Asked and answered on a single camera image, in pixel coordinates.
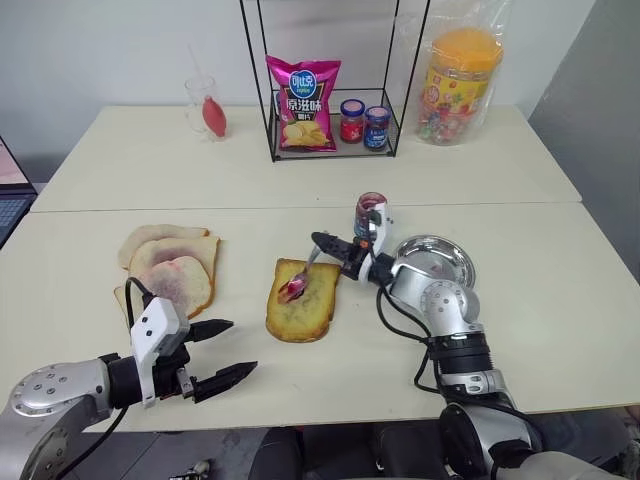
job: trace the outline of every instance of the black wire frame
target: black wire frame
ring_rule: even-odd
[[[258,78],[258,70],[256,69],[256,59],[255,59],[255,55],[253,52],[253,45],[251,42],[251,34],[249,32],[249,24],[247,22],[247,12],[245,10],[245,2],[250,1],[250,0],[239,0],[240,2],[240,11],[242,12],[242,22],[244,24],[244,32],[245,35],[247,37],[247,46],[249,48],[249,57],[251,58],[251,68],[253,69],[253,78],[256,82],[256,90],[258,92],[258,102],[259,102],[259,106],[260,106],[260,113],[262,115],[262,121],[264,122],[264,129],[265,132],[267,134],[267,142],[269,143],[269,154],[271,156],[271,161],[272,162],[276,162],[279,160],[284,160],[285,158],[283,158],[281,155],[279,155],[277,153],[277,148],[278,148],[278,135],[277,135],[277,129],[278,129],[278,114],[275,108],[275,102],[274,102],[274,94],[275,92],[277,92],[277,89],[273,88],[273,81],[271,79],[271,75],[269,75],[269,87],[270,87],[270,91],[269,91],[269,95],[271,95],[271,101],[269,102],[271,107],[269,109],[269,118],[267,119],[267,115],[265,114],[265,110],[264,110],[264,102],[263,102],[263,96],[262,96],[262,91],[260,89],[260,80]],[[420,25],[420,33],[418,34],[418,41],[416,43],[416,51],[415,51],[415,55],[413,56],[413,62],[411,64],[411,74],[409,75],[409,82],[407,85],[407,91],[405,94],[405,98],[404,98],[404,104],[402,105],[402,115],[400,115],[400,122],[398,122],[397,120],[397,115],[395,110],[393,109],[393,106],[391,105],[391,102],[389,101],[389,96],[387,94],[387,78],[389,76],[389,65],[391,63],[391,52],[393,49],[393,39],[395,37],[395,31],[396,31],[396,21],[398,19],[398,10],[400,7],[400,1],[401,0],[395,0],[395,11],[394,11],[394,16],[393,16],[393,23],[392,23],[392,27],[391,27],[391,39],[389,40],[389,50],[387,53],[387,64],[385,67],[385,72],[384,72],[384,81],[382,84],[382,87],[380,88],[336,88],[334,89],[334,91],[349,91],[349,90],[377,90],[380,91],[380,105],[385,105],[387,106],[387,108],[389,108],[389,110],[391,111],[391,125],[392,127],[395,127],[395,131],[396,134],[395,135],[389,135],[389,145],[388,148],[386,150],[384,150],[381,153],[377,153],[377,155],[386,155],[389,157],[395,157],[398,153],[398,146],[400,144],[400,132],[402,131],[402,126],[404,124],[404,119],[405,119],[405,114],[407,112],[407,104],[409,103],[409,95],[411,93],[411,84],[413,83],[413,75],[415,74],[415,70],[416,70],[416,65],[418,63],[418,56],[420,54],[420,44],[422,43],[422,36],[424,35],[424,29],[425,26],[427,24],[427,17],[429,15],[429,7],[431,6],[431,0],[425,0],[425,8],[424,8],[424,15],[422,17],[422,23]],[[264,52],[265,55],[268,54],[268,49],[267,49],[267,38],[264,32],[264,21],[262,18],[262,7],[260,6],[260,0],[255,0],[256,2],[256,8],[257,8],[257,12],[258,12],[258,19],[260,22],[260,33],[261,33],[261,37],[262,37],[262,47],[264,48]],[[332,157],[332,158],[338,158],[338,157],[365,157],[365,156],[375,156],[376,153],[374,152],[366,152],[366,153],[362,153],[362,154],[331,154],[331,155],[314,155],[313,152],[310,153],[304,153],[304,154],[300,154],[300,155],[287,155],[286,159],[287,160],[294,160],[294,159],[311,159],[311,158],[327,158],[327,157]]]

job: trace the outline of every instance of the chip bag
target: chip bag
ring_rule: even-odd
[[[339,60],[289,65],[267,55],[267,66],[280,85],[280,148],[335,152],[331,135],[329,95],[336,83]]]

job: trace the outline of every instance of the blue jar lid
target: blue jar lid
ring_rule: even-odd
[[[359,117],[364,112],[364,103],[357,98],[349,98],[340,104],[340,112],[346,117]]]
[[[372,122],[384,122],[391,117],[391,112],[386,107],[369,107],[364,114]]]

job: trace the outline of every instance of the metal plate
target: metal plate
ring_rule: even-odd
[[[462,248],[436,235],[416,235],[403,241],[395,250],[395,257],[404,257],[412,266],[434,278],[453,280],[473,288],[476,270],[471,258]]]

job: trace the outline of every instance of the spoon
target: spoon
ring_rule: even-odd
[[[302,272],[296,273],[291,277],[291,280],[280,287],[280,290],[278,290],[278,303],[289,303],[304,293],[305,288],[307,288],[309,284],[309,267],[311,267],[311,264],[318,258],[320,252],[322,252],[322,250],[315,245],[313,250],[311,250],[311,255],[309,255]]]

